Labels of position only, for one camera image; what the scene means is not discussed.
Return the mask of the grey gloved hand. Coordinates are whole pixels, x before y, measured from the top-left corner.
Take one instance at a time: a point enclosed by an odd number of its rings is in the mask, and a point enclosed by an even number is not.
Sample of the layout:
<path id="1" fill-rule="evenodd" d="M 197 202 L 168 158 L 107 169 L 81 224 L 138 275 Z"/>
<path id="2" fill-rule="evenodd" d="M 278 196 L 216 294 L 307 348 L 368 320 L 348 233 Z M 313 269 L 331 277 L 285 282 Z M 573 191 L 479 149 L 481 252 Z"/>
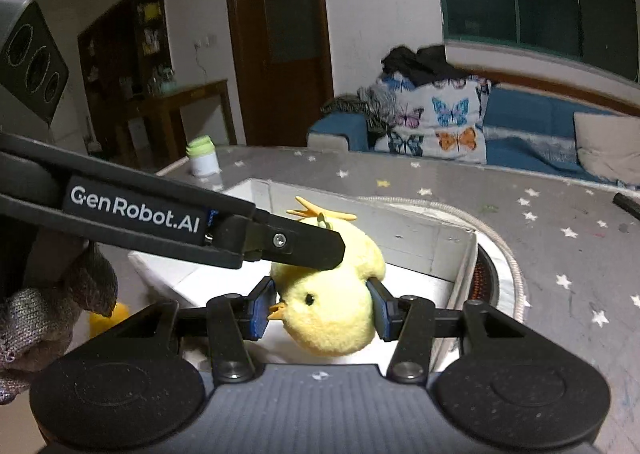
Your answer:
<path id="1" fill-rule="evenodd" d="M 117 277 L 96 242 L 41 230 L 22 251 L 1 252 L 1 403 L 61 358 L 81 312 L 109 318 Z"/>

